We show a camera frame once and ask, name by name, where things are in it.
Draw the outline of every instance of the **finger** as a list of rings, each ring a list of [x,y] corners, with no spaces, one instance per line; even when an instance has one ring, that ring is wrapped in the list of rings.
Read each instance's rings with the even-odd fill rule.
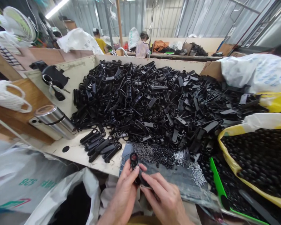
[[[137,178],[139,172],[140,172],[140,168],[139,166],[136,166],[132,171],[132,173],[130,173],[130,175],[124,180],[124,184],[127,186],[131,186],[135,181],[135,179]]]
[[[131,165],[131,162],[130,162],[130,159],[128,159],[124,164],[123,171],[128,171],[130,169],[130,165]]]
[[[126,177],[129,176],[130,174],[130,159],[128,159],[125,164],[124,164],[124,167],[122,169],[122,173],[119,177],[119,181],[118,182],[122,182],[124,179],[126,179]]]
[[[145,174],[144,172],[141,173],[141,175],[161,200],[164,197],[168,196],[168,192],[162,187],[162,185],[157,180],[152,178],[150,175]]]
[[[140,168],[141,168],[142,171],[144,171],[144,172],[147,171],[147,167],[146,167],[144,164],[139,163],[138,165],[140,166]]]
[[[157,199],[155,198],[153,192],[150,189],[143,187],[142,185],[140,186],[140,189],[145,194],[146,199],[150,203],[155,214],[157,214],[157,215],[160,214],[161,213],[160,205],[159,205]]]
[[[160,173],[152,174],[150,175],[150,177],[157,180],[161,184],[161,186],[168,192],[172,189],[171,184],[167,182],[166,179]]]

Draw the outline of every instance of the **hand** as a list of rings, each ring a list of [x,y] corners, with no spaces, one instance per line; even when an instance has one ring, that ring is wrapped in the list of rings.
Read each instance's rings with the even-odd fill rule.
[[[140,186],[155,215],[163,225],[194,225],[185,213],[180,191],[176,185],[168,183],[160,173],[152,175],[142,173],[142,177],[159,198],[156,199],[150,189]]]
[[[130,163],[130,159],[128,159],[116,184],[116,192],[97,225],[126,225],[128,223],[138,188],[134,181],[140,171],[138,166],[132,171]],[[139,164],[139,166],[143,171],[147,171],[143,164]]]

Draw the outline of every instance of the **person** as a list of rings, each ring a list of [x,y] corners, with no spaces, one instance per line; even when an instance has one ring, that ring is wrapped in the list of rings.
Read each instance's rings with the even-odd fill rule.
[[[138,166],[132,170],[130,163],[128,159],[116,185],[115,194],[97,225],[126,225],[129,222],[137,193],[134,181],[140,171]],[[140,167],[142,171],[147,171],[143,164],[140,164]],[[158,223],[151,224],[194,225],[186,215],[179,188],[176,185],[168,183],[160,173],[148,175],[142,172],[141,175],[153,189],[152,191],[140,185],[141,191],[159,220]]]
[[[148,34],[146,31],[141,32],[140,41],[136,44],[136,54],[135,57],[146,58],[150,53],[149,45],[146,43],[148,39]]]
[[[94,37],[99,47],[101,48],[103,53],[108,53],[108,49],[106,47],[106,43],[100,38],[100,32],[98,29],[93,29]]]

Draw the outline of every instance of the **yellow plastic bag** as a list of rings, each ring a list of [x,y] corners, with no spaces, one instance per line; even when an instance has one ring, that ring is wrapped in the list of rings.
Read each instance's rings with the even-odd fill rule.
[[[281,92],[264,92],[261,94],[259,104],[269,109],[270,113],[281,113]]]
[[[254,132],[259,128],[264,129],[281,129],[281,113],[256,113],[250,116],[245,117],[242,124],[235,125],[224,129],[218,136],[219,145],[224,153],[224,158],[229,164],[235,176],[237,172],[241,170],[241,167],[237,162],[229,155],[227,148],[221,142],[222,137],[224,136],[235,136],[244,133]],[[271,196],[261,191],[256,186],[252,185],[245,179],[239,178],[242,182],[252,188],[254,191],[262,195],[264,198],[268,199],[275,205],[281,208],[281,198]]]

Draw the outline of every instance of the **electric fan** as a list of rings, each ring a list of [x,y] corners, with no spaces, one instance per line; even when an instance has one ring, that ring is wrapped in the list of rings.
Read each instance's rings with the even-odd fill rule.
[[[7,6],[0,15],[0,25],[19,40],[32,42],[36,39],[36,32],[30,20],[16,8]]]

